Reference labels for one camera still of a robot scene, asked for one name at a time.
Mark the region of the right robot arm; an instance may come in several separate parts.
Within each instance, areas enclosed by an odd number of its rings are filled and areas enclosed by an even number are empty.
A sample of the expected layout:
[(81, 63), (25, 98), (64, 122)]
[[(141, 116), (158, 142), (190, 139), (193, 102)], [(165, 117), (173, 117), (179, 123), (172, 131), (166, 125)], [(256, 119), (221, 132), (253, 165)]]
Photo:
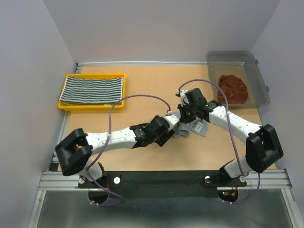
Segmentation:
[(180, 98), (178, 109), (180, 121), (188, 124), (194, 120), (205, 120), (229, 132), (230, 137), (237, 137), (246, 146), (246, 153), (225, 165), (212, 176), (220, 185), (230, 185), (245, 173), (262, 173), (284, 155), (276, 130), (266, 124), (260, 126), (251, 123), (229, 111), (219, 102), (208, 102), (198, 88), (177, 90)]

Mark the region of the light grey cloth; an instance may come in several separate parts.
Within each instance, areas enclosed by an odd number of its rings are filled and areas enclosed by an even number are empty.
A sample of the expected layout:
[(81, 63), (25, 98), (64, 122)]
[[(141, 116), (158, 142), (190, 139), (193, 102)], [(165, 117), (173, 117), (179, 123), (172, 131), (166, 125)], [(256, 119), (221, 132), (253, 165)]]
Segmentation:
[(196, 118), (191, 123), (182, 123), (181, 121), (178, 121), (178, 123), (174, 125), (173, 131), (173, 137), (176, 139), (188, 137), (190, 133), (205, 137), (209, 131), (209, 123), (199, 118)]

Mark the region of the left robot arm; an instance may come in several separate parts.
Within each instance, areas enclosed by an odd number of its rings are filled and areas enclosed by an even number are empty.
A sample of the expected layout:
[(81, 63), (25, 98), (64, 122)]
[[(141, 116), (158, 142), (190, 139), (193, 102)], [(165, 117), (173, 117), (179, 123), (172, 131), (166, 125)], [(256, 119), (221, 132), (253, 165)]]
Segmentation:
[(63, 176), (78, 174), (95, 187), (105, 184), (105, 171), (90, 157), (111, 150), (147, 147), (152, 143), (162, 147), (174, 134), (179, 118), (174, 115), (155, 116), (149, 123), (133, 125), (110, 133), (86, 133), (75, 129), (56, 147)]

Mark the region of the black white striped towel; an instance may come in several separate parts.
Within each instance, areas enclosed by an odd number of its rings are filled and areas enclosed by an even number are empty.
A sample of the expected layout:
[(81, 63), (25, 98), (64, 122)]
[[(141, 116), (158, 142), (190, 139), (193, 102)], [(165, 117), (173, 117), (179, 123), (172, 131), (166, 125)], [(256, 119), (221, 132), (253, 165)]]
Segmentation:
[(123, 96), (124, 79), (85, 79), (69, 76), (59, 100), (75, 104), (111, 104)]

